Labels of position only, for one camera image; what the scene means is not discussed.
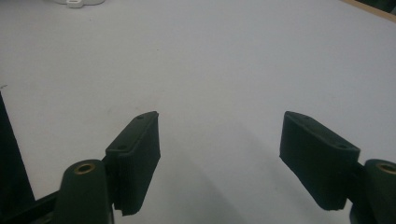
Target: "wooden edge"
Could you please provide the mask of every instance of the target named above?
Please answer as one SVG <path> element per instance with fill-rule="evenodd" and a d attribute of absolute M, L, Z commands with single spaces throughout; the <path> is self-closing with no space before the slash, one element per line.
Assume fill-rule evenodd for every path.
<path fill-rule="evenodd" d="M 386 11 L 382 11 L 382 10 L 380 10 L 378 8 L 375 8 L 375 7 L 367 6 L 367 5 L 365 5 L 365 4 L 361 3 L 361 2 L 358 2 L 356 0 L 342 0 L 342 1 L 352 5 L 354 7 L 359 7 L 361 9 L 365 10 L 365 11 L 373 13 L 376 16 L 382 17 L 382 18 L 387 19 L 389 21 L 396 22 L 396 16 L 393 15 L 393 14 L 390 14 L 390 13 L 388 13 Z"/>

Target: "black plastic mount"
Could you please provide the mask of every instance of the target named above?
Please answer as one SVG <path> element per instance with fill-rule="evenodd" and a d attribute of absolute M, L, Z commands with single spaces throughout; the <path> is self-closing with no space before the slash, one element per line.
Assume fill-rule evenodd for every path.
<path fill-rule="evenodd" d="M 325 210 L 353 202 L 353 224 L 396 223 L 396 164 L 358 163 L 360 150 L 316 120 L 286 112 L 280 158 Z"/>
<path fill-rule="evenodd" d="M 134 118 L 101 161 L 73 164 L 64 172 L 59 191 L 35 201 L 1 103 L 1 224 L 105 224 L 113 223 L 112 204 L 124 216 L 140 210 L 161 157 L 157 112 Z"/>

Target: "metal screw hole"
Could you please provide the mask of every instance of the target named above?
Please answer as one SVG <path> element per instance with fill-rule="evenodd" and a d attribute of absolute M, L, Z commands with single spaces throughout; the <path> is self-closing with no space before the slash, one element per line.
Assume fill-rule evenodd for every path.
<path fill-rule="evenodd" d="M 379 163 L 377 167 L 388 174 L 396 175 L 396 166 L 388 163 Z"/>
<path fill-rule="evenodd" d="M 83 163 L 76 167 L 75 174 L 76 175 L 85 175 L 95 169 L 95 165 L 93 163 Z"/>

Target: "white object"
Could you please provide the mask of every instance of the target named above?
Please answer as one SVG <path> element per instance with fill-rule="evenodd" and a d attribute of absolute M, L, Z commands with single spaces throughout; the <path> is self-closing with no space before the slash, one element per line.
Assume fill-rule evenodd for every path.
<path fill-rule="evenodd" d="M 53 1 L 73 8 L 99 5 L 105 2 L 105 0 L 53 0 Z"/>

